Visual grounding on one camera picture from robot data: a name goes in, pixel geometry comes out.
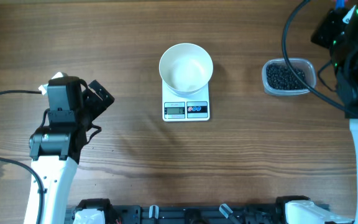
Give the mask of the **pink scoop blue handle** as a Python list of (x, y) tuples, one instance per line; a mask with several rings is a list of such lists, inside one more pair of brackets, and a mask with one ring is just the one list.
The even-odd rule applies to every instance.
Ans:
[(334, 1), (335, 1), (335, 9), (345, 8), (347, 0), (334, 0)]

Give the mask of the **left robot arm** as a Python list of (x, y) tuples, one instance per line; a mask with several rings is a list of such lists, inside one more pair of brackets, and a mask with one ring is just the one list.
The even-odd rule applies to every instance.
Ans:
[(29, 139), (32, 178), (25, 223), (63, 223), (71, 183), (82, 148), (90, 143), (93, 121), (114, 103), (114, 97), (96, 80), (58, 72), (40, 86), (49, 107)]

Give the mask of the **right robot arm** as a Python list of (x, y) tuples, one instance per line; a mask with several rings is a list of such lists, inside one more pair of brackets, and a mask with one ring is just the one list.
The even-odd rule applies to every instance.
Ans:
[(340, 98), (337, 103), (305, 83), (307, 90), (344, 112), (349, 119), (357, 170), (357, 205), (353, 219), (338, 218), (335, 214), (317, 207), (309, 200), (292, 200), (284, 203), (285, 223), (358, 223), (358, 2), (352, 9), (344, 7), (344, 1), (336, 1), (311, 35), (311, 42), (329, 50), (330, 65), (334, 67), (336, 87)]

